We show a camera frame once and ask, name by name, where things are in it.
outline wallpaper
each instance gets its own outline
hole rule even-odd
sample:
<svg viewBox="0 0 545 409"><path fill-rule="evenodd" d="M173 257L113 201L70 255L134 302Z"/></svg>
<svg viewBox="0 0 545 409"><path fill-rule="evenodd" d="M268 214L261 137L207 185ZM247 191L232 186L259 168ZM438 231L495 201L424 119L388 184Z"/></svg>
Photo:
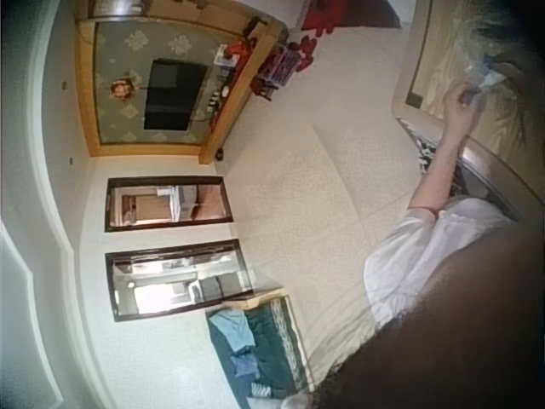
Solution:
<svg viewBox="0 0 545 409"><path fill-rule="evenodd" d="M214 65L219 46L233 37L200 27L158 21L105 22L97 26L95 39L96 117L100 143L201 144L209 122L206 107L221 87ZM152 63L159 58L208 66L201 92L186 131L145 130L146 90L137 89L126 101L110 96L110 85L130 77L136 87L146 87Z"/></svg>

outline floor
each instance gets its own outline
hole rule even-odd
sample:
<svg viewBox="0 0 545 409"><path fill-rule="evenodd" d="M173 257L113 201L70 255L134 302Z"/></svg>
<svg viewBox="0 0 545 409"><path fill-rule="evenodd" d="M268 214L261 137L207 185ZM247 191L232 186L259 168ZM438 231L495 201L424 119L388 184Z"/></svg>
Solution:
<svg viewBox="0 0 545 409"><path fill-rule="evenodd" d="M272 102L252 98L217 164L258 285L281 284L316 380L374 331L365 258L419 181L391 114L407 31L343 28Z"/></svg>

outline red object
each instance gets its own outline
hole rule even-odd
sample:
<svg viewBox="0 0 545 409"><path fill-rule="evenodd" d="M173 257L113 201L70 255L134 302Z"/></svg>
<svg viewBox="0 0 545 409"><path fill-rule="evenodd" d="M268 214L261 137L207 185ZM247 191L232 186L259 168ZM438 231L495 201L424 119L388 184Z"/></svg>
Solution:
<svg viewBox="0 0 545 409"><path fill-rule="evenodd" d="M301 72L304 69L307 69L312 63L314 62L314 57L311 55L307 55L303 60L301 61L301 64L295 69L295 72Z"/></svg>
<svg viewBox="0 0 545 409"><path fill-rule="evenodd" d="M324 3L323 9L316 3ZM307 13L307 18L303 23L302 30L316 29L316 37L322 37L324 30L328 34L333 32L333 28L338 26L347 9L348 0L313 0Z"/></svg>
<svg viewBox="0 0 545 409"><path fill-rule="evenodd" d="M318 44L318 40L316 38L311 40L308 36L305 36L301 40L299 50L302 51L304 55L312 55L316 49L316 44Z"/></svg>
<svg viewBox="0 0 545 409"><path fill-rule="evenodd" d="M321 37L334 27L399 28L399 18L384 0L313 0L302 30L316 29Z"/></svg>

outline small object in hand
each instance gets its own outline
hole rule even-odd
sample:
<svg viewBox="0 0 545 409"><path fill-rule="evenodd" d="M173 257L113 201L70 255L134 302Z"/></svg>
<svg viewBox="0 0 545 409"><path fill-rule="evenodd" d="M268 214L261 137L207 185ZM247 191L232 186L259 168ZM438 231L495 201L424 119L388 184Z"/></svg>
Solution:
<svg viewBox="0 0 545 409"><path fill-rule="evenodd" d="M467 106L469 104L471 104L471 102L473 101L473 98L480 94L482 92L481 88L475 88L475 89L468 89L467 91L465 91L462 96L460 96L460 102Z"/></svg>

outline black television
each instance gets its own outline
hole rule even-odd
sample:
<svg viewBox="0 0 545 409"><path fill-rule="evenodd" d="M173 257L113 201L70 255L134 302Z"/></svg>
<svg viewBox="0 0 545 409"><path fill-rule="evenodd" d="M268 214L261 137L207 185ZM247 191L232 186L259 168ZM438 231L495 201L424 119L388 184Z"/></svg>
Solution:
<svg viewBox="0 0 545 409"><path fill-rule="evenodd" d="M207 66L178 60L152 63L145 130L187 130Z"/></svg>

